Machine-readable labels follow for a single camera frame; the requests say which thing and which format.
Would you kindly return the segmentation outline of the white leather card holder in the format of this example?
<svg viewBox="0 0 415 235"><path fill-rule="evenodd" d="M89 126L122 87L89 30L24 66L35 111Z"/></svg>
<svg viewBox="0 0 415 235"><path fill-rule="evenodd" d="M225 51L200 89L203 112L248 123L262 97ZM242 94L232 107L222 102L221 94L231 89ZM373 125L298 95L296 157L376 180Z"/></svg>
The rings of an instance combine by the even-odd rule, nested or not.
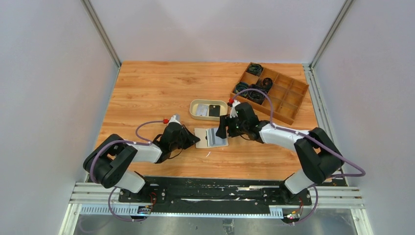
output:
<svg viewBox="0 0 415 235"><path fill-rule="evenodd" d="M195 148L207 149L228 146L228 139L222 139L216 136L217 130L218 128L194 128L194 135L200 139L195 144Z"/></svg>

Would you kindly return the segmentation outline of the grey VIP card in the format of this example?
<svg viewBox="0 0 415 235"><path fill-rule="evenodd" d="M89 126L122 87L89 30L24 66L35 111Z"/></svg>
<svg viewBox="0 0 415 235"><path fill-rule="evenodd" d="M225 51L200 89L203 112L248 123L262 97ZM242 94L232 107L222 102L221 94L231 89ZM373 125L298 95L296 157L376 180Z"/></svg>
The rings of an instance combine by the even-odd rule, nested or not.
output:
<svg viewBox="0 0 415 235"><path fill-rule="evenodd" d="M217 137L216 134L217 128L209 128L206 130L206 140L208 147L220 147L227 146L228 139L221 139Z"/></svg>

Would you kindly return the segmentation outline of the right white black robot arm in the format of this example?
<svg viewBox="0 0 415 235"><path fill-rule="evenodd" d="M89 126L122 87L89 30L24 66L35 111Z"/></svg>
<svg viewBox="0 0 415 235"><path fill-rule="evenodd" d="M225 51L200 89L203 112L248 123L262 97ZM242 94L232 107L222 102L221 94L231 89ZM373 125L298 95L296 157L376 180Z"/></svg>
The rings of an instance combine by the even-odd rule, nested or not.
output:
<svg viewBox="0 0 415 235"><path fill-rule="evenodd" d="M298 200L301 191L324 182L344 164L339 150L323 129L282 127L269 120L259 120L249 103L234 102L230 114L220 116L216 136L224 139L241 135L296 152L301 169L286 178L279 191L281 201L288 205Z"/></svg>

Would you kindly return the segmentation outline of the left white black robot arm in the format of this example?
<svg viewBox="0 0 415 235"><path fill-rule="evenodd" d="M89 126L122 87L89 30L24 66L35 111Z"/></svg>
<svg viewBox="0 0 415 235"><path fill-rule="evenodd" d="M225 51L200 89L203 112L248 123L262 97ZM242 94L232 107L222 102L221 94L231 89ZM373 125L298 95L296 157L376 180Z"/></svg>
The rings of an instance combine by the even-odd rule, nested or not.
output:
<svg viewBox="0 0 415 235"><path fill-rule="evenodd" d="M128 190L136 201L145 202L150 196L149 183L139 173L129 171L130 164L160 164L171 159L173 151L188 149L199 141L179 122L168 123L152 141L130 141L111 134L84 160L83 169L94 183Z"/></svg>

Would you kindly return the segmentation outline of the black card in tray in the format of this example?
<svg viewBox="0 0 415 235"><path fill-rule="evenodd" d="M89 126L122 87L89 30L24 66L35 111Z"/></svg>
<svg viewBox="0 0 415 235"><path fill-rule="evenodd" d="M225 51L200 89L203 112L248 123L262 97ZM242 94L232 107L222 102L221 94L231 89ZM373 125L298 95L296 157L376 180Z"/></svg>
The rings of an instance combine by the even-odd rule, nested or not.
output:
<svg viewBox="0 0 415 235"><path fill-rule="evenodd" d="M208 116L209 117L220 117L220 109L219 105L209 105Z"/></svg>

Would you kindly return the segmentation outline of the beige oval tray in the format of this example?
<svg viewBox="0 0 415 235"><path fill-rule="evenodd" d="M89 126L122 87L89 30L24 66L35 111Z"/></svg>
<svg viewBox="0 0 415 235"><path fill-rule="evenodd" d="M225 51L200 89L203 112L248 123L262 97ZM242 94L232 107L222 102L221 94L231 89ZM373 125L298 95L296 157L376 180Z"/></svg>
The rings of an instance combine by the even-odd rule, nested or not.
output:
<svg viewBox="0 0 415 235"><path fill-rule="evenodd" d="M220 121L228 113L228 105L221 100L195 99L190 103L189 112L197 120Z"/></svg>

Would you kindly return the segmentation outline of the blue coiled belt left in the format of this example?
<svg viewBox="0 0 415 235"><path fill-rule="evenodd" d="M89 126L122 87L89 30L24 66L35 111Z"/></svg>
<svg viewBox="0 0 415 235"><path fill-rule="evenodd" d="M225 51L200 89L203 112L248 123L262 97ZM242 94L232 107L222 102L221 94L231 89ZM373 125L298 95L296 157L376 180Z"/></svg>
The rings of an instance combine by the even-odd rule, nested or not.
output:
<svg viewBox="0 0 415 235"><path fill-rule="evenodd" d="M237 93L239 93L240 91L245 90L245 89L248 89L248 88L249 88L249 84L248 84L248 83L245 83L245 82L239 82L239 83L237 83L237 84L235 85L235 88L234 88L233 92L234 92L235 94L237 94ZM241 97L246 98L246 97L248 96L248 93L249 93L248 91L242 92L242 93L240 94L240 96L241 96Z"/></svg>

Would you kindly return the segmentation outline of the dark coiled belt front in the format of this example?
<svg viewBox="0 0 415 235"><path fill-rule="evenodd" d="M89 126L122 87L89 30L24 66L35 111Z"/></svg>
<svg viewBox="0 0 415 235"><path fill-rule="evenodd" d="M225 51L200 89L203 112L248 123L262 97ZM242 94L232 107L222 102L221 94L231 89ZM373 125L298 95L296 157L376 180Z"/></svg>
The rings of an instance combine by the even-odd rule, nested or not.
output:
<svg viewBox="0 0 415 235"><path fill-rule="evenodd" d="M248 88L249 89L260 90L265 94L268 93L268 91L266 89L262 88L261 86L257 86L256 84L251 84ZM250 100L254 103L257 103L257 104L261 105L262 102L264 101L264 99L265 99L265 95L262 94L261 92L253 91L253 90L248 91L248 100Z"/></svg>

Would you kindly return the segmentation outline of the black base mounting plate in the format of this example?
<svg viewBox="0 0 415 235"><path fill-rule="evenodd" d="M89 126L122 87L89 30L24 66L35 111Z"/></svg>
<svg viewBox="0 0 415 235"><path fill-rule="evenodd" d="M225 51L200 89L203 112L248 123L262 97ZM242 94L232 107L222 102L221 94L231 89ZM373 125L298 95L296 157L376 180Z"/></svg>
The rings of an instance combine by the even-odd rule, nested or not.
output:
<svg viewBox="0 0 415 235"><path fill-rule="evenodd" d="M297 196L283 196L281 181L146 177L149 187L139 193L122 189L116 202L149 203L154 212L203 214L269 214L270 206L312 204L304 189Z"/></svg>

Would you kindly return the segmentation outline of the black coiled belt middle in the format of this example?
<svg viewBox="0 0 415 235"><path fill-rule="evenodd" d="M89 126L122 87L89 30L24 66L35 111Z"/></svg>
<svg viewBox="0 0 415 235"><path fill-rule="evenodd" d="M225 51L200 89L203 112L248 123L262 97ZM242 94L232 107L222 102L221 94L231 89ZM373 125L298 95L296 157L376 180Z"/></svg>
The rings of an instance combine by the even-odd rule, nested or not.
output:
<svg viewBox="0 0 415 235"><path fill-rule="evenodd" d="M262 81L261 81L261 87L266 91L266 92L268 92L270 89L271 89L271 87L273 86L273 80L271 79L271 78L269 78L269 77L266 77L266 78L264 78Z"/></svg>

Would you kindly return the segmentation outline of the black coiled belt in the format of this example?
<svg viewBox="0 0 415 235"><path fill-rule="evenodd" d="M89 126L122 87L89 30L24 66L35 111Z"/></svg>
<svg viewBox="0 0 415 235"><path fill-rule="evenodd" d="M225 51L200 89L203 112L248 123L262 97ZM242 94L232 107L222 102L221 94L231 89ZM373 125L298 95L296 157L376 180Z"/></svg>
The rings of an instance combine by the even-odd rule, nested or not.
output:
<svg viewBox="0 0 415 235"><path fill-rule="evenodd" d="M260 76L262 74L263 67L257 63L250 63L246 69L246 72L255 76Z"/></svg>
<svg viewBox="0 0 415 235"><path fill-rule="evenodd" d="M261 81L261 87L266 91L266 92L268 92L270 89L271 89L271 87L273 86L273 80L271 79L271 78L269 78L269 77L266 77L266 78L264 78L262 81Z"/></svg>

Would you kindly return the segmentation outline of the brown wooden compartment box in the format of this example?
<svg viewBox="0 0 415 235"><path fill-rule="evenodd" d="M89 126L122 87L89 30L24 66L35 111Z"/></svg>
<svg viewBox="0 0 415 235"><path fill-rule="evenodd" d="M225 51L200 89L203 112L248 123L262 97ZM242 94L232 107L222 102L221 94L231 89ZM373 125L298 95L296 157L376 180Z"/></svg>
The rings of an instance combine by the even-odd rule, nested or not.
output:
<svg viewBox="0 0 415 235"><path fill-rule="evenodd" d="M239 82L245 82L249 85L256 84L257 86L261 86L261 81L264 78L271 78L273 80L273 86L267 94L263 93L260 90L249 88L241 91L241 93L250 90L261 92L265 95L265 99L262 104L259 105L254 103L248 100L248 97L244 98L240 95L237 97L237 99L240 102L250 103L254 109L264 114L273 112L273 118L286 124L292 125L297 117L298 112L300 111L300 106L305 99L309 85L304 81L300 81L288 75L282 74L276 70L266 67L265 65L261 64L261 66L263 67L263 71L262 74L258 77L246 72L248 67L247 65L245 71L242 73L236 84ZM236 95L233 90L231 91L230 98L233 98Z"/></svg>

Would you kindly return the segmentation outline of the aluminium front rail frame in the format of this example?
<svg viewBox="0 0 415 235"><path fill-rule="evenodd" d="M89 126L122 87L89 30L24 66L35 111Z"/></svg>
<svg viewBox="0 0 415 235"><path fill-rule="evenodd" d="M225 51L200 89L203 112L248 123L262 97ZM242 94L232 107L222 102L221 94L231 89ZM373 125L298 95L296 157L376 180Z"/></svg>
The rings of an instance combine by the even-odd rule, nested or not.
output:
<svg viewBox="0 0 415 235"><path fill-rule="evenodd" d="M373 233L360 191L356 187L316 186L295 196L290 203L276 198L277 186L215 187L202 185L194 195L176 185L160 188L137 199L121 189L105 189L93 183L76 183L60 234L71 235L81 214L140 216L223 217L289 219L292 225L308 220L305 209L346 209L360 235Z"/></svg>

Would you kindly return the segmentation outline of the left corner aluminium post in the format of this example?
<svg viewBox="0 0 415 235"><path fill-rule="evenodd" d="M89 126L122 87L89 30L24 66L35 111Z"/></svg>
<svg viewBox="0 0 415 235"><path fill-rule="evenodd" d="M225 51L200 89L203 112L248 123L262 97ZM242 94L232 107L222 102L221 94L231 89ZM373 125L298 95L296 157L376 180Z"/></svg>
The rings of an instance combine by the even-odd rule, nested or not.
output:
<svg viewBox="0 0 415 235"><path fill-rule="evenodd" d="M92 2L90 0L80 0L82 5L84 6L84 9L86 13L88 14L92 24L94 25L99 37L101 38L101 41L103 42L107 52L109 53L113 63L115 66L120 69L121 68L121 60L116 52L115 47L113 46L105 28L102 24Z"/></svg>

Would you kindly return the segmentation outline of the corner aluminium post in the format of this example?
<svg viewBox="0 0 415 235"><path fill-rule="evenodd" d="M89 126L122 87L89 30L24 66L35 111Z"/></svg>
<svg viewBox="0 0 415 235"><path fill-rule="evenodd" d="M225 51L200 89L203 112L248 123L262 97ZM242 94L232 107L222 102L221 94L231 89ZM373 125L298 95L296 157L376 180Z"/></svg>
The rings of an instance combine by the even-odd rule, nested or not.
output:
<svg viewBox="0 0 415 235"><path fill-rule="evenodd" d="M90 0L80 0L82 5L84 6L84 9L86 13L88 14L92 24L94 25L99 37L101 38L101 41L103 42L107 52L109 53L113 63L115 66L120 69L121 68L121 60L116 52L115 47L113 46L105 28L102 24L92 2Z"/></svg>
<svg viewBox="0 0 415 235"><path fill-rule="evenodd" d="M328 32L326 33L322 43L320 44L316 54L314 55L312 61L309 64L310 69L314 69L316 65L319 63L321 57L323 56L326 48L328 47L329 43L331 42L332 38L334 37L335 33L337 32L338 28L340 27L342 21L346 17L348 11L354 4L354 0L345 0L343 2L342 7L340 8L338 14L335 17L335 20L331 24Z"/></svg>

